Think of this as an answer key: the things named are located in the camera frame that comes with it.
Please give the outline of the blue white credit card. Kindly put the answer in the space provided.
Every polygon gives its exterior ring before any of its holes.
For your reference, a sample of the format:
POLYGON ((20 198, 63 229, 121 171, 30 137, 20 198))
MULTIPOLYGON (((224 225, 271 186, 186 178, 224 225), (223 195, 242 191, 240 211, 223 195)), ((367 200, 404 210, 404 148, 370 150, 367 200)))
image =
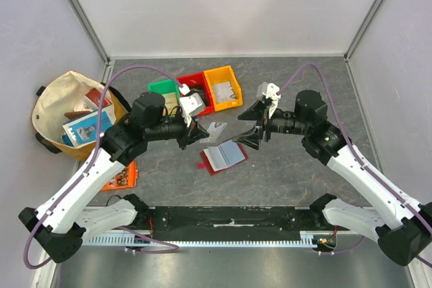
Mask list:
POLYGON ((209 128, 207 129, 209 136, 200 140, 200 143, 215 143, 226 126, 226 122, 211 122, 209 128))

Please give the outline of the red leather card holder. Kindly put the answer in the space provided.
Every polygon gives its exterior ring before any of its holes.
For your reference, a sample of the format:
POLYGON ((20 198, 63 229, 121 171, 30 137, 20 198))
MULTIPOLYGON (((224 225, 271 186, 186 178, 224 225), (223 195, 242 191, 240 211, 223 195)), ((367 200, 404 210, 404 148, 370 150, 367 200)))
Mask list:
POLYGON ((232 140, 202 150, 200 157, 210 175, 216 175, 248 160, 244 147, 232 140))

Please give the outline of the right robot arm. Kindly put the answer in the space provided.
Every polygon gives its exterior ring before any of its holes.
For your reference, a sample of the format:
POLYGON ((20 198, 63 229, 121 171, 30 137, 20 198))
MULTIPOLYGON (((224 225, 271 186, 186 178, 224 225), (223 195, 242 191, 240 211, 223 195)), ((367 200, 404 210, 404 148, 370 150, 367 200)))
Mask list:
POLYGON ((310 224, 319 230, 335 225, 367 237, 400 266, 418 258, 431 244, 431 204, 409 196, 370 164, 328 121, 327 104, 319 92, 299 92, 293 111, 279 109, 278 99, 261 96, 241 113, 239 120, 255 125, 235 141, 257 150, 271 134, 302 136, 305 151, 343 177, 375 209, 371 212, 325 194, 311 204, 310 224))

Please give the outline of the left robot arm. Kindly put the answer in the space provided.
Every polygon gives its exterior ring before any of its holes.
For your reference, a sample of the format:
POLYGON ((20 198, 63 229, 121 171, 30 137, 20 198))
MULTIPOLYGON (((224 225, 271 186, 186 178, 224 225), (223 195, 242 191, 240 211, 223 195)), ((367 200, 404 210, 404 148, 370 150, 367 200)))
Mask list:
POLYGON ((175 140, 181 149, 208 137, 197 120, 205 109, 201 97, 190 92, 179 99, 172 118, 165 118, 165 99, 155 92, 144 92, 131 111, 104 131, 91 156, 63 187, 38 208, 24 208, 19 220, 29 230, 24 251, 36 240, 57 264, 71 258, 82 244, 112 229, 130 225, 146 226, 148 206, 130 194, 112 206, 94 213, 84 207, 102 187, 125 169, 137 156, 145 153, 149 142, 175 140))

